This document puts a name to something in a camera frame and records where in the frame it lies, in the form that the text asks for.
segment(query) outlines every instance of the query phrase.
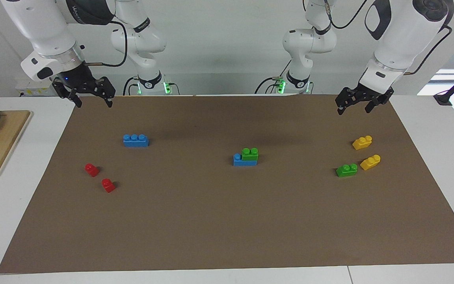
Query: brown table surface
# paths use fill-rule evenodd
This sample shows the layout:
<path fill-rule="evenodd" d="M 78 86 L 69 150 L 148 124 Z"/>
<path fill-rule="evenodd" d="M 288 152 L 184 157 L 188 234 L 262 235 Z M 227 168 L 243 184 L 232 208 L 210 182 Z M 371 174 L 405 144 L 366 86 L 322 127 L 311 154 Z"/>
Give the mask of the brown table surface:
<path fill-rule="evenodd" d="M 83 101 L 0 273 L 454 263 L 454 213 L 390 104 L 339 116 L 331 96 Z M 125 148 L 126 133 L 150 147 Z M 256 167 L 232 166 L 243 147 L 258 147 Z M 336 176 L 374 154 L 375 168 Z"/>

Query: blue lego brick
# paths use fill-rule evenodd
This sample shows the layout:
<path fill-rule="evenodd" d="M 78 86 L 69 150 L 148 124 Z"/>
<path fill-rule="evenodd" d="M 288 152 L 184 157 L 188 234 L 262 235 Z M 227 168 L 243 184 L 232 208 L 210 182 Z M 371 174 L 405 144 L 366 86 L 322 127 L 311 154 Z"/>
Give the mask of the blue lego brick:
<path fill-rule="evenodd" d="M 124 146 L 131 148 L 145 148 L 148 147 L 150 140 L 145 135 L 124 135 Z"/>
<path fill-rule="evenodd" d="M 239 153 L 234 154 L 234 166 L 235 167 L 251 167 L 256 166 L 257 161 L 242 161 Z"/>

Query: red lego brick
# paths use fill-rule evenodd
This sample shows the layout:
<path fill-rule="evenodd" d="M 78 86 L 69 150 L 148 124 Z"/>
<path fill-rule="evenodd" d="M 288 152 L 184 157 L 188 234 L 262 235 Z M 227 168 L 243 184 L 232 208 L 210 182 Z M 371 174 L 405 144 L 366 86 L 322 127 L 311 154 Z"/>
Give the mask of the red lego brick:
<path fill-rule="evenodd" d="M 85 171 L 92 177 L 97 176 L 97 174 L 99 174 L 99 169 L 94 167 L 94 165 L 92 164 L 86 164 Z"/>
<path fill-rule="evenodd" d="M 106 189 L 106 192 L 110 193 L 116 189 L 115 185 L 112 183 L 112 181 L 109 178 L 105 178 L 102 180 L 102 185 L 104 189 Z"/>

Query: green light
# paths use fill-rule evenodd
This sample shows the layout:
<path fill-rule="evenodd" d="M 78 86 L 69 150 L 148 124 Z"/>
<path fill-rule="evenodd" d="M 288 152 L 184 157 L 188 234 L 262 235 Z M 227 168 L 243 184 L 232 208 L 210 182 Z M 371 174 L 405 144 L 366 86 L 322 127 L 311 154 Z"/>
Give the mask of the green light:
<path fill-rule="evenodd" d="M 287 86 L 287 83 L 285 81 L 281 81 L 278 87 L 278 93 L 283 94 L 285 92 L 285 87 Z"/>
<path fill-rule="evenodd" d="M 171 93 L 171 88 L 169 87 L 169 84 L 164 82 L 164 91 L 166 92 L 166 95 Z"/>

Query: yellow lego brick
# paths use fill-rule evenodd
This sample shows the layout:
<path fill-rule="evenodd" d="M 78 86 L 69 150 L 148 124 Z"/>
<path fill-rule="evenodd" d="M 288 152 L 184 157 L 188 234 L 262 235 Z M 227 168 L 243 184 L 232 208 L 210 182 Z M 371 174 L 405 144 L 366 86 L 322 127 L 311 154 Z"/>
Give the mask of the yellow lego brick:
<path fill-rule="evenodd" d="M 365 137 L 360 137 L 355 142 L 353 142 L 353 147 L 355 150 L 363 149 L 369 147 L 372 143 L 372 137 L 367 135 Z"/>
<path fill-rule="evenodd" d="M 380 155 L 374 155 L 370 158 L 367 158 L 365 159 L 361 164 L 360 166 L 362 167 L 362 169 L 364 169 L 364 171 L 368 170 L 368 169 L 371 169 L 373 167 L 375 167 L 377 164 L 379 164 L 381 161 L 381 157 Z"/>

